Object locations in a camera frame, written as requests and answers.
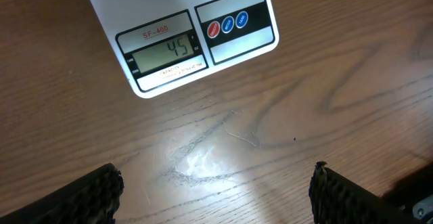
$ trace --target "scratch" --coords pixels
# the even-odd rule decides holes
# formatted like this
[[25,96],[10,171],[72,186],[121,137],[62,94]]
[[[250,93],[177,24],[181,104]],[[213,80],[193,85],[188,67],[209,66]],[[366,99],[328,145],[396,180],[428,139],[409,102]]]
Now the scratch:
[[176,151],[175,150],[173,150],[173,152],[171,153],[171,155],[169,156],[169,158],[175,153]]
[[146,193],[146,189],[143,188],[143,191],[144,191],[144,194],[146,195],[147,201],[149,202],[149,205],[150,205],[150,199],[149,199],[149,196]]
[[236,138],[238,138],[238,139],[241,139],[241,140],[243,140],[243,141],[245,141],[245,142],[251,143],[252,145],[254,145],[254,147],[257,147],[254,143],[252,143],[252,142],[249,141],[248,139],[244,139],[243,137],[240,137],[240,136],[234,135],[233,133],[228,132],[228,130],[225,128],[225,123],[223,123],[223,127],[224,127],[224,130],[225,130],[225,132],[226,132],[227,134],[229,134],[229,135],[231,135],[231,136],[233,136],[233,137],[236,137]]
[[258,139],[257,135],[254,133],[254,131],[251,131],[252,136],[254,136],[255,139],[258,141],[258,146],[260,149],[262,148],[262,142]]

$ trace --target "wood grain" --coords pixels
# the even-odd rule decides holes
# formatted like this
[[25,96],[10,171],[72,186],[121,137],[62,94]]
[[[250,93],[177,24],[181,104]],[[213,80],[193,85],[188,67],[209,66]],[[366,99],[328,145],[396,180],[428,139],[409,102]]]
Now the wood grain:
[[312,223],[316,161],[429,163],[433,0],[272,1],[276,50],[139,99],[89,0],[0,0],[0,215],[112,162],[119,223]]

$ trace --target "button panel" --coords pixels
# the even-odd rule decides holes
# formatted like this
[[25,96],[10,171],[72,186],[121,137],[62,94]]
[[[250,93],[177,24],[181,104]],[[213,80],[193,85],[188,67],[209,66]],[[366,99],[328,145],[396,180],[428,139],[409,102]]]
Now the button panel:
[[275,40],[265,0],[215,0],[196,6],[196,13],[215,65]]

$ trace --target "lcd display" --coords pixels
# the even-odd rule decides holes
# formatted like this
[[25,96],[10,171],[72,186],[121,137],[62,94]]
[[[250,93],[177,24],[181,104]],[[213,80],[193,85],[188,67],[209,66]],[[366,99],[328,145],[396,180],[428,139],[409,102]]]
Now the lcd display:
[[133,57],[138,69],[143,73],[193,54],[188,36],[181,35],[133,53]]

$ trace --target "white scale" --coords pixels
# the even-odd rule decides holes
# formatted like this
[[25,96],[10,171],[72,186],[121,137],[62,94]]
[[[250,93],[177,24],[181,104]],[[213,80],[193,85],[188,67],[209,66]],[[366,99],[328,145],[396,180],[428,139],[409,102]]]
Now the white scale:
[[274,49],[271,0],[91,0],[133,91],[151,98]]

